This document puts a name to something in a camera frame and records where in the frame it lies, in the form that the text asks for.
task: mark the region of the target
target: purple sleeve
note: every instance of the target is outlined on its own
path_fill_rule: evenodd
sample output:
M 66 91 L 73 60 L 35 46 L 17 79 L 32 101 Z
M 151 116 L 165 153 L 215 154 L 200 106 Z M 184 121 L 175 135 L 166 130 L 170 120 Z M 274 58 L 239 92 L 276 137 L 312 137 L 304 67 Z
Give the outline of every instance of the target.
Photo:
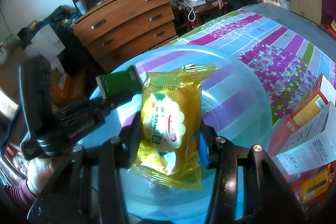
M 28 214 L 36 198 L 29 191 L 25 180 L 19 186 L 4 186 L 4 191 L 19 211 Z

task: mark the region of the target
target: wooden chest of drawers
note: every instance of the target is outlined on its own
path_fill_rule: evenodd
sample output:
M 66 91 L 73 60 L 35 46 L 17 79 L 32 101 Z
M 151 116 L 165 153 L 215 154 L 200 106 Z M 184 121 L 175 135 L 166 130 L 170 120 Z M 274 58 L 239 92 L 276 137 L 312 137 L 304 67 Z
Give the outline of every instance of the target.
M 106 73 L 176 35 L 171 0 L 109 0 L 73 30 Z

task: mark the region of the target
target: plastic basin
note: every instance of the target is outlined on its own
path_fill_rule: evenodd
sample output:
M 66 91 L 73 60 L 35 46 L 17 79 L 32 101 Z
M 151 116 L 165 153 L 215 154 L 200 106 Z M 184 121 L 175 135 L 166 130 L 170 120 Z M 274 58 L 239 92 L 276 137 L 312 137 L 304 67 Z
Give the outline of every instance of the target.
M 223 51 L 203 46 L 169 46 L 146 52 L 121 65 L 121 71 L 135 64 L 142 80 L 146 72 L 171 71 L 187 64 L 215 64 L 218 70 L 202 83 L 202 115 L 205 124 L 235 145 L 251 147 L 258 143 L 268 148 L 271 138 L 272 115 L 269 98 L 257 76 L 240 60 Z M 92 98 L 100 96 L 97 89 Z M 119 134 L 122 125 L 141 107 L 141 95 L 114 110 L 106 124 L 92 132 L 81 143 L 86 147 L 101 145 Z M 202 168 L 202 191 L 185 191 L 152 184 L 127 170 L 121 170 L 128 212 L 144 219 L 192 219 L 204 221 L 214 182 L 214 170 Z M 241 177 L 237 216 L 242 211 Z

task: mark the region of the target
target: metal bolt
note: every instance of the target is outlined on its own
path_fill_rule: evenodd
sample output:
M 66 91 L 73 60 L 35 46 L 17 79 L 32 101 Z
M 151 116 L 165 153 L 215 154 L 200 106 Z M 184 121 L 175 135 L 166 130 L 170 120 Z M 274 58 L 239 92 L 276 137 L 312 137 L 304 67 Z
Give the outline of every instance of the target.
M 226 139 L 223 138 L 223 137 L 217 137 L 216 138 L 216 143 L 218 143 L 218 144 L 223 144 L 225 142 L 226 142 Z
M 111 138 L 111 143 L 120 143 L 121 139 L 119 137 L 112 137 Z
M 79 151 L 81 151 L 82 149 L 83 149 L 83 145 L 76 144 L 76 145 L 73 147 L 72 151 L 73 151 L 73 152 L 79 152 Z
M 263 148 L 260 145 L 256 144 L 255 146 L 253 146 L 253 150 L 256 152 L 261 152 Z

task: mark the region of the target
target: packaged pastry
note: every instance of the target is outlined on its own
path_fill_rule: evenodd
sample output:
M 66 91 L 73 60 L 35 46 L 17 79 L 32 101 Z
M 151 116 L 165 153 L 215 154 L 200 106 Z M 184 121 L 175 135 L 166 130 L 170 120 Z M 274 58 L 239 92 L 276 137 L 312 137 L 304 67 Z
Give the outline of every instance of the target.
M 201 82 L 216 69 L 215 65 L 188 65 L 147 74 L 135 173 L 174 188 L 202 189 L 194 134 L 201 122 Z

